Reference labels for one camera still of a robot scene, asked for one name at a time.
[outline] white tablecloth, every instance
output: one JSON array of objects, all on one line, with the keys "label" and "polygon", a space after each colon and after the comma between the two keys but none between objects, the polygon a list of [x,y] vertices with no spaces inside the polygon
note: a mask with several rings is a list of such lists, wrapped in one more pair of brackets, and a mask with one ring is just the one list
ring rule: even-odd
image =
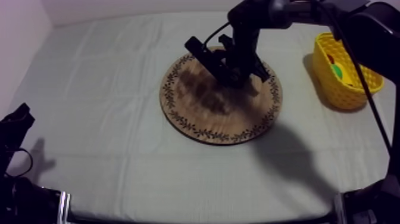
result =
[{"label": "white tablecloth", "polygon": [[[56,28],[10,108],[27,102],[36,118],[23,143],[35,156],[29,177],[71,193],[76,214],[182,223],[319,216],[335,193],[384,177],[388,154],[369,106],[332,110],[308,74],[327,27],[261,32],[258,55],[283,88],[280,116],[262,138],[213,147],[178,133],[160,109],[161,79],[186,40],[225,22],[226,13],[174,13]],[[394,90],[386,81],[374,96],[390,137]],[[16,155],[9,171],[24,162]]]}]

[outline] engraved leaf pattern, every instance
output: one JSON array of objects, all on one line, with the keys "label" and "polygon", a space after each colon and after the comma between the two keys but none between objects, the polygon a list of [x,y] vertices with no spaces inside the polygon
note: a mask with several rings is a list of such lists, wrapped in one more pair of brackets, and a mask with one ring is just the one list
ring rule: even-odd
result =
[{"label": "engraved leaf pattern", "polygon": [[[220,142],[227,142],[231,140],[233,143],[238,143],[258,136],[272,125],[276,113],[279,112],[279,103],[282,100],[279,95],[280,89],[276,82],[275,75],[271,75],[268,80],[268,84],[270,85],[270,93],[272,94],[273,100],[272,107],[269,109],[267,114],[262,117],[260,125],[254,125],[251,129],[246,129],[241,133],[229,135],[227,133],[214,132],[208,129],[198,129],[196,128],[196,124],[188,122],[187,118],[181,116],[177,111],[173,110],[176,102],[174,100],[174,91],[172,86],[175,84],[176,78],[179,76],[179,71],[182,69],[182,66],[188,61],[192,61],[194,59],[195,57],[190,54],[183,56],[178,63],[174,65],[171,73],[167,76],[167,81],[162,87],[164,91],[164,97],[166,99],[166,105],[170,109],[168,114],[170,115],[170,118],[175,120],[180,126],[179,129],[183,130],[184,132],[192,133],[197,138],[206,137],[207,139],[218,139]],[[264,67],[269,74],[273,74],[266,64],[264,64]]]}]

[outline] yellow plastic basket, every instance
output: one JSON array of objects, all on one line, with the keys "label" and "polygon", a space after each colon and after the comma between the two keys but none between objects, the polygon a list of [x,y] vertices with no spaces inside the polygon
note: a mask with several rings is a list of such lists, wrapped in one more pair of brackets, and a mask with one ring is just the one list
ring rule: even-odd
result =
[{"label": "yellow plastic basket", "polygon": [[[335,59],[335,63],[343,66],[346,78],[351,80],[352,85],[346,84],[343,79],[335,74],[328,59],[328,54]],[[336,41],[331,33],[321,33],[317,36],[312,64],[323,91],[331,104],[344,110],[356,109],[365,104],[367,96],[355,67],[342,42]],[[384,85],[382,76],[364,66],[361,66],[361,70],[371,93],[375,94],[381,90]]]}]

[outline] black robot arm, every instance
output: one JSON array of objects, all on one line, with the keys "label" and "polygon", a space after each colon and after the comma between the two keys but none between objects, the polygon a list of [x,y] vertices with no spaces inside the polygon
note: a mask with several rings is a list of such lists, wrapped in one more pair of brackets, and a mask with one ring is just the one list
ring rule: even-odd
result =
[{"label": "black robot arm", "polygon": [[[400,84],[400,12],[387,3],[367,3],[366,0],[244,0],[228,13],[233,37],[222,35],[219,38],[225,50],[211,52],[207,42],[201,43],[196,37],[191,37],[185,47],[220,84],[241,88],[251,74],[262,81],[269,78],[256,54],[260,29],[287,29],[292,23],[330,26],[335,39],[343,40],[354,63],[390,155],[385,179],[374,185],[381,189],[380,196],[354,197],[350,204],[359,206],[351,207],[357,207],[353,210],[356,213],[360,207],[369,206],[366,201],[370,201],[369,207],[378,210],[383,219],[391,220],[387,223],[399,223],[400,117],[397,115],[400,91],[396,90],[395,124],[390,143],[358,64],[391,80],[396,87]],[[354,195],[369,195],[365,194],[366,191],[357,191]]]}]

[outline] black cable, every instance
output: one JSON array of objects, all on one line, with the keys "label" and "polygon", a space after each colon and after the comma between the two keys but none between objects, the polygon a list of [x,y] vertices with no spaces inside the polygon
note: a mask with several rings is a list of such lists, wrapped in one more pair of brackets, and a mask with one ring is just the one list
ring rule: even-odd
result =
[{"label": "black cable", "polygon": [[370,103],[372,113],[374,114],[376,123],[378,124],[378,128],[383,137],[383,141],[385,142],[387,151],[388,151],[389,155],[391,155],[392,147],[390,146],[390,141],[389,141],[388,135],[386,134],[385,128],[383,127],[382,120],[380,119],[378,110],[375,106],[374,100],[372,99],[372,94],[368,88],[367,82],[365,81],[365,78],[364,78],[363,72],[361,71],[360,65],[358,64],[357,60],[355,59],[355,54],[352,51],[350,44],[347,41],[345,35],[343,34],[343,30],[340,28],[340,25],[339,25],[338,21],[336,20],[336,18],[330,13],[329,10],[327,10],[325,8],[325,6],[320,1],[315,0],[314,2],[316,2],[317,5],[321,8],[321,10],[328,16],[329,20],[332,22],[333,28],[335,28],[335,30],[339,33],[340,37],[342,38],[342,43],[343,43],[347,53],[349,54],[351,61],[354,64],[355,70],[357,71],[357,75],[360,78],[362,87],[365,90],[365,94],[367,96],[368,102]]},{"label": "black cable", "polygon": [[10,178],[19,178],[19,177],[21,177],[21,176],[27,174],[29,171],[32,170],[32,167],[33,167],[33,157],[32,157],[32,155],[31,155],[27,150],[25,150],[24,148],[19,148],[19,149],[17,149],[17,150],[7,150],[7,151],[5,151],[5,152],[6,152],[6,153],[25,152],[25,153],[29,156],[29,160],[30,160],[29,168],[28,168],[25,172],[23,172],[23,173],[21,173],[21,174],[19,174],[19,175],[17,175],[17,176],[11,176],[11,175],[9,175],[7,172],[5,172],[5,174],[6,174],[8,177],[10,177]]},{"label": "black cable", "polygon": [[220,28],[218,28],[214,33],[212,33],[203,43],[203,49],[207,47],[207,43],[219,32],[221,32],[221,30],[225,29],[225,27],[229,26],[229,22],[225,23],[224,25],[222,25]]}]

